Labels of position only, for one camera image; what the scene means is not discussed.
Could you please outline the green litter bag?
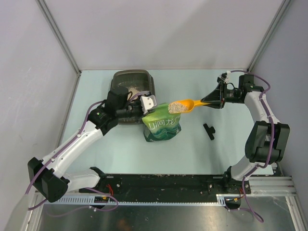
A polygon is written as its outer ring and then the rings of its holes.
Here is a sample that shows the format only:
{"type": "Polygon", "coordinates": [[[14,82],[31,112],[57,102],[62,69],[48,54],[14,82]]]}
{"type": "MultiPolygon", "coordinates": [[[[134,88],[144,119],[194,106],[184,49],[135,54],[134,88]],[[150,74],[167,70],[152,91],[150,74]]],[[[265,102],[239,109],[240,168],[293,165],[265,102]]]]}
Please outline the green litter bag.
{"type": "Polygon", "coordinates": [[[181,132],[180,114],[170,114],[168,103],[158,105],[154,112],[142,118],[147,142],[167,141],[181,132]]]}

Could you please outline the yellow plastic scoop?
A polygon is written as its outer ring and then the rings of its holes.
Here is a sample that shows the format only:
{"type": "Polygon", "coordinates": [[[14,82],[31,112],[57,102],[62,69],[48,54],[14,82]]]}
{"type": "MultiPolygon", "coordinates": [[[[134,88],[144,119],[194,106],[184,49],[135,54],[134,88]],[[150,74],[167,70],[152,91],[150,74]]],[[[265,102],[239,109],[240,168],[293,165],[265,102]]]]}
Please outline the yellow plastic scoop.
{"type": "Polygon", "coordinates": [[[168,106],[168,112],[170,114],[190,113],[195,107],[207,105],[210,105],[210,103],[203,103],[201,100],[180,100],[170,103],[168,106]]]}

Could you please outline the black bag clip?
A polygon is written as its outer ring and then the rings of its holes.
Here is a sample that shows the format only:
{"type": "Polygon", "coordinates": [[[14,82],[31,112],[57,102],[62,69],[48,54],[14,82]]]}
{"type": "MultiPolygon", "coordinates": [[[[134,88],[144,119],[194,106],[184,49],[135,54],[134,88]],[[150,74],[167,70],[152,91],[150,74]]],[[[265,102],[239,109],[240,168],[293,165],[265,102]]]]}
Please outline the black bag clip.
{"type": "Polygon", "coordinates": [[[209,126],[207,123],[203,124],[204,129],[206,130],[209,138],[211,141],[215,139],[214,134],[216,133],[216,130],[213,126],[209,126]]]}

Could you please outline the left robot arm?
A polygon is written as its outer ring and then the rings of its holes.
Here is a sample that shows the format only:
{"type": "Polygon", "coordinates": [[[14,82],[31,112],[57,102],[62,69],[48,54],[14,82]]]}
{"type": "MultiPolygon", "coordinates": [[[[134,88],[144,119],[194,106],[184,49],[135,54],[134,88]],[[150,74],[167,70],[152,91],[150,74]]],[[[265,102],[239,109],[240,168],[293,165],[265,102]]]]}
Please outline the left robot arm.
{"type": "Polygon", "coordinates": [[[156,97],[150,91],[130,96],[126,87],[112,88],[105,100],[88,108],[81,128],[69,140],[42,159],[33,157],[28,162],[29,186],[35,187],[50,203],[79,189],[92,188],[95,192],[102,192],[106,180],[99,168],[90,167],[74,174],[68,174],[68,168],[89,146],[117,126],[120,119],[141,119],[153,112],[156,106],[156,97]]]}

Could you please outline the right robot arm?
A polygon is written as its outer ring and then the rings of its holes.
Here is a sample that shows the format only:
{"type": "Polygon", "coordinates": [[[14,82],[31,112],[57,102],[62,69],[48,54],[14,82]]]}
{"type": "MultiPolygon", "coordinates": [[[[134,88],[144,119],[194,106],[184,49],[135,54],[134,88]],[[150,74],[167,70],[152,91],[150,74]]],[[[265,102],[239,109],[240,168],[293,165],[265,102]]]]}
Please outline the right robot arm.
{"type": "Polygon", "coordinates": [[[221,74],[217,78],[217,87],[201,102],[215,109],[222,109],[225,103],[242,103],[253,119],[254,126],[245,143],[244,157],[230,166],[219,180],[225,192],[233,193],[244,186],[256,170],[282,160],[290,127],[277,119],[267,102],[266,93],[270,85],[266,89],[256,85],[254,80],[257,76],[243,71],[238,86],[229,89],[229,75],[229,71],[221,74]]]}

